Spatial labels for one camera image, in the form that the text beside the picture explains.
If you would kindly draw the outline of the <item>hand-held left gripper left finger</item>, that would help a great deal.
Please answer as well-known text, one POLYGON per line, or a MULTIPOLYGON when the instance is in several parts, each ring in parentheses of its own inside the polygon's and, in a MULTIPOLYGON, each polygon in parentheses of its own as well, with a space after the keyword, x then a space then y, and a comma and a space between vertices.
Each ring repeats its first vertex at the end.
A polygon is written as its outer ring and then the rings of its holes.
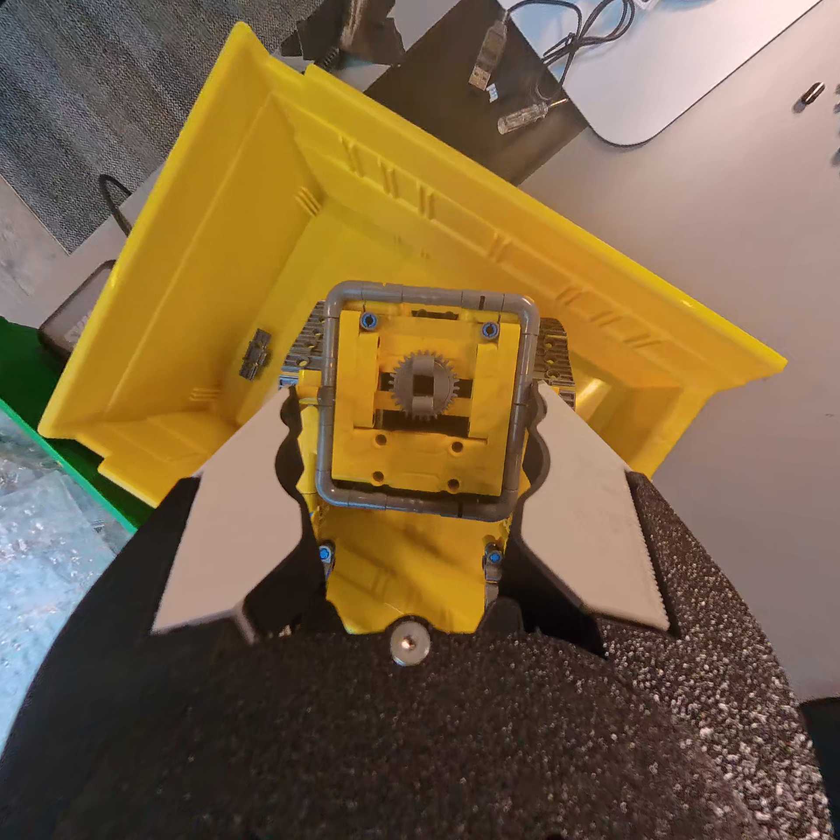
POLYGON ((283 387, 195 473, 198 488, 151 628, 168 634, 221 619, 258 638, 245 598, 298 546, 298 502, 277 477, 290 433, 283 387))

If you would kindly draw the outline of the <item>grey desk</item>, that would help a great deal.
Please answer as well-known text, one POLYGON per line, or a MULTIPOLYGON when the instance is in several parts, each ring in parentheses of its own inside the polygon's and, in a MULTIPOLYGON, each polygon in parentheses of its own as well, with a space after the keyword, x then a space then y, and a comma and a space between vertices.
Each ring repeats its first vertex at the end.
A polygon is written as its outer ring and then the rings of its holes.
POLYGON ((787 359, 713 396, 654 483, 805 700, 839 680, 838 60, 820 2, 645 145, 586 130, 521 184, 787 359))

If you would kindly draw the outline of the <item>small dark brick piece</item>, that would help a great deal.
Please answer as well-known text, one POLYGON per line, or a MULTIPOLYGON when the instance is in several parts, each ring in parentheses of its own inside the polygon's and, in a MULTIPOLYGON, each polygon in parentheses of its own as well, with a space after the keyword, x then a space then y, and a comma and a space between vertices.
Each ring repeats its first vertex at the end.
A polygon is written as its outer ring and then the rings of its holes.
POLYGON ((263 329, 257 329, 248 342, 245 354, 241 360, 239 376, 247 382, 253 382, 260 376, 270 360, 270 343, 272 335, 263 329))

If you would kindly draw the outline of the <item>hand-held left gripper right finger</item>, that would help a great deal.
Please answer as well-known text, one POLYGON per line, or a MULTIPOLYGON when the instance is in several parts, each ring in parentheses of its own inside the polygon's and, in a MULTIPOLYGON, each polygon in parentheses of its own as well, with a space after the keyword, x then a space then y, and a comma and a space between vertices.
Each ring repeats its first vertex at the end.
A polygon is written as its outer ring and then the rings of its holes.
POLYGON ((628 466, 554 389, 539 384, 533 394, 518 540, 548 580, 543 592, 585 616, 669 631, 628 466))

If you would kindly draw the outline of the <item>white rounded base plate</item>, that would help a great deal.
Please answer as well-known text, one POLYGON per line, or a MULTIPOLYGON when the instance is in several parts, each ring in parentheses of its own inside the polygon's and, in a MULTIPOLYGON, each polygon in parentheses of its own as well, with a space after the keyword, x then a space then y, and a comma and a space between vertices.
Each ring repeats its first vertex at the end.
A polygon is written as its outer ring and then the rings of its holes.
POLYGON ((644 144, 815 5, 657 2, 623 37, 575 57, 564 94, 601 140, 644 144))

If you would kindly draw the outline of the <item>yellow plastic bin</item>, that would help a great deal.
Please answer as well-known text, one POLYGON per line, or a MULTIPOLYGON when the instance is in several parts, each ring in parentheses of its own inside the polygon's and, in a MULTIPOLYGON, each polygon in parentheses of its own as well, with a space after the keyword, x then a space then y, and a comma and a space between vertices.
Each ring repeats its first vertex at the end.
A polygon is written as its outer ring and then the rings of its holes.
POLYGON ((586 422, 654 474, 715 394, 786 359, 478 163, 232 30, 38 431, 151 507, 277 388, 341 281, 515 293, 561 321, 586 422), (239 376, 257 329, 260 376, 239 376))

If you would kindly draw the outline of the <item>clear plastic bags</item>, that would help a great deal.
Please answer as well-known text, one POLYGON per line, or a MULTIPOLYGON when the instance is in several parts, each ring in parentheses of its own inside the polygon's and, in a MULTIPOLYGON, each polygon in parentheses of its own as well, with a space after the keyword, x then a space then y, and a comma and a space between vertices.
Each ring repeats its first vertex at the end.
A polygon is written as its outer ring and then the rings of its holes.
POLYGON ((82 598, 133 535, 1 414, 1 747, 82 598))

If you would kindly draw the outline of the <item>yellow tracked brick vehicle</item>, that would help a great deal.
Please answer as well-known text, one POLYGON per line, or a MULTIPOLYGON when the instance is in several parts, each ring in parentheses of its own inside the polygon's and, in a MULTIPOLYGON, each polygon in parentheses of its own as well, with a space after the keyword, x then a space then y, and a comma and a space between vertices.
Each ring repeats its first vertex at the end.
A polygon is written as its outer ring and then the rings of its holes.
POLYGON ((344 281, 283 363, 299 489, 352 633, 468 632, 499 594, 534 386, 575 408, 568 336, 514 293, 344 281))

